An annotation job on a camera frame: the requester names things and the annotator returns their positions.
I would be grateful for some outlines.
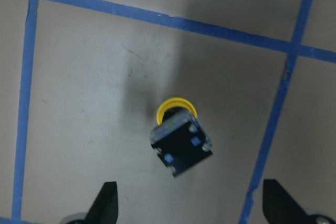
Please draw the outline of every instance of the yellow ring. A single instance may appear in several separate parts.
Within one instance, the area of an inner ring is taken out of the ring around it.
[[[190,101],[185,100],[185,99],[180,98],[180,97],[173,97],[173,98],[170,98],[170,99],[164,101],[160,105],[160,107],[158,109],[158,112],[156,113],[157,124],[161,125],[162,121],[163,121],[163,115],[164,115],[164,113],[167,110],[170,110],[170,109],[175,108],[175,107],[185,108],[185,109],[189,110],[191,113],[193,113],[195,117],[197,117],[196,109],[191,104]]]

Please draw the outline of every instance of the blue dot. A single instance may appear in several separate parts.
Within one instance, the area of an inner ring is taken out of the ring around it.
[[[170,153],[164,155],[163,158],[164,158],[164,160],[166,160],[166,162],[168,164],[170,164],[170,163],[172,163],[174,161],[174,158],[173,158],[173,156]]]
[[[195,136],[191,139],[191,143],[194,146],[199,146],[202,143],[202,141],[197,136]]]

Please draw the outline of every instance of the black plastic piece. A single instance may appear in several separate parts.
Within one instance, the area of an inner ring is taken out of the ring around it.
[[[84,220],[68,224],[115,224],[118,218],[117,182],[106,182],[100,189]]]
[[[336,224],[323,215],[307,215],[275,179],[264,180],[262,203],[264,216],[270,224],[318,224],[319,218]]]
[[[176,177],[212,155],[210,139],[196,117],[186,109],[168,111],[162,125],[152,132],[151,145]]]

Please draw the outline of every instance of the beige floor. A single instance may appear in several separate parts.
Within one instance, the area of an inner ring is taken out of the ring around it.
[[[290,41],[301,0],[108,0]],[[334,50],[336,0],[315,0],[308,46]],[[0,216],[10,218],[27,0],[0,0]],[[283,73],[280,52],[40,0],[22,219],[83,215],[116,180],[118,223],[238,223]],[[265,170],[336,218],[336,66],[299,58]],[[214,155],[178,178],[151,149],[155,110],[191,100]],[[261,191],[250,223],[267,223]]]

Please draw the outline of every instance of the blue tape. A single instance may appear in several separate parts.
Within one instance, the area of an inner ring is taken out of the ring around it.
[[[12,220],[0,217],[0,224],[12,224]]]
[[[13,183],[12,223],[14,224],[21,223],[30,88],[37,23],[37,5],[38,0],[29,0],[25,26]]]
[[[296,22],[295,30],[293,32],[292,43],[301,43],[303,33],[309,17],[310,8],[313,0],[302,0],[298,20]],[[264,134],[263,142],[260,147],[259,155],[253,171],[252,179],[246,195],[246,200],[240,216],[239,224],[246,224],[249,221],[251,210],[254,204],[253,192],[259,187],[260,181],[265,169],[267,157],[272,145],[274,134],[279,122],[282,108],[284,107],[286,95],[290,87],[292,73],[294,71],[297,54],[289,54],[286,61],[286,73],[280,82],[277,95],[271,110],[271,114],[267,123],[266,131]]]
[[[210,25],[207,23],[197,22],[194,20],[179,17],[170,17],[166,14],[152,12],[149,10],[135,8],[127,5],[115,4],[103,0],[49,0],[49,1],[78,6],[112,15],[132,18],[148,23],[154,23],[162,26],[191,31],[198,34],[204,34],[212,37],[241,42],[275,51],[285,52],[287,54],[301,55],[308,58],[336,63],[335,52],[297,44],[298,41],[302,40],[302,34],[303,34],[302,29],[306,25],[307,22],[306,19],[300,19],[300,22],[297,22],[295,32],[293,34],[293,38],[295,38],[294,40],[295,43],[293,43],[268,38],[260,35],[248,34],[242,31],[229,29],[221,26]],[[307,8],[307,6],[302,6],[299,15],[300,13],[306,13],[305,8]]]
[[[0,224],[13,224],[11,219],[0,217]],[[21,221],[20,224],[37,224],[34,222]]]
[[[131,6],[126,6],[126,5],[119,5],[119,4],[102,1],[102,0],[50,0],[50,1],[78,6],[82,8],[96,10],[99,12],[109,13],[112,15],[132,18],[132,19],[141,20],[144,22],[154,23],[154,24],[158,24],[162,26],[177,28],[181,30],[191,31],[194,33],[209,35],[213,37],[232,40],[236,42],[242,42],[242,43],[253,45],[253,46],[259,46],[259,47],[263,47],[267,49],[289,53],[288,58],[287,58],[287,74],[286,74],[285,79],[282,80],[279,85],[276,100],[275,100],[274,106],[271,111],[267,129],[264,135],[263,143],[261,145],[260,153],[257,159],[257,164],[256,164],[254,174],[253,174],[253,177],[250,183],[250,188],[247,193],[247,198],[244,204],[243,213],[240,219],[240,223],[246,223],[248,221],[248,217],[249,217],[252,205],[253,205],[252,194],[253,194],[253,191],[259,186],[259,183],[261,180],[261,176],[262,176],[262,173],[265,167],[268,152],[271,146],[271,141],[274,136],[274,132],[275,132],[275,129],[276,129],[279,117],[280,117],[281,109],[283,107],[287,91],[289,89],[291,74],[296,64],[297,55],[302,55],[308,58],[314,58],[314,59],[336,63],[336,53],[335,52],[299,45],[299,43],[301,43],[302,41],[303,32],[307,24],[307,19],[308,19],[312,0],[302,0],[300,11],[298,14],[298,20],[296,23],[295,30],[293,32],[293,37],[292,37],[291,42],[267,38],[267,37],[259,36],[259,35],[252,35],[252,34],[244,33],[242,31],[237,31],[237,30],[228,29],[225,27],[210,25],[210,24],[206,24],[202,22],[196,22],[196,21],[189,20],[189,19],[184,19],[184,18],[179,18],[179,17],[170,17],[165,14],[152,12],[152,11],[148,11],[148,10],[144,10],[140,8],[131,7]],[[34,28],[34,36],[33,36],[34,41],[35,41],[35,29],[36,29],[36,8],[37,8],[37,0],[30,0],[29,13],[31,13],[31,10],[35,9],[34,11],[35,28]],[[29,34],[28,31],[32,30],[32,28],[30,27],[32,25],[32,22],[28,22],[29,13],[28,13],[27,23],[26,23],[24,55],[28,55],[26,51],[31,50],[31,48],[29,49],[29,46],[26,45],[27,44],[26,41],[31,40],[28,38],[29,37],[27,35]],[[19,133],[19,129],[22,130],[24,129],[24,127],[27,126],[27,121],[25,121],[24,119],[26,118],[26,120],[28,120],[29,95],[27,95],[27,91],[29,91],[28,93],[30,93],[33,54],[31,55],[31,59],[27,58],[27,61],[31,61],[31,68],[30,70],[26,69],[24,72],[25,58],[27,57],[24,56],[23,58],[23,72],[22,72],[22,82],[21,82],[21,88],[20,88],[18,141],[17,141],[17,143],[20,144],[21,147],[19,148],[19,146],[17,146],[17,150],[16,150],[15,167],[19,169],[15,171],[15,179],[14,179],[14,184],[16,185],[16,183],[18,183],[19,185],[21,185],[21,187],[20,186],[18,187],[18,188],[21,188],[21,190],[18,190],[17,192],[13,192],[12,217],[16,216],[16,214],[13,214],[14,212],[18,213],[21,210],[21,205],[19,209],[14,209],[14,194],[19,196],[19,197],[15,197],[16,200],[18,200],[20,204],[22,203],[24,159],[23,161],[20,161],[18,160],[17,157],[18,157],[18,154],[22,154],[23,152],[25,155],[27,132]]]

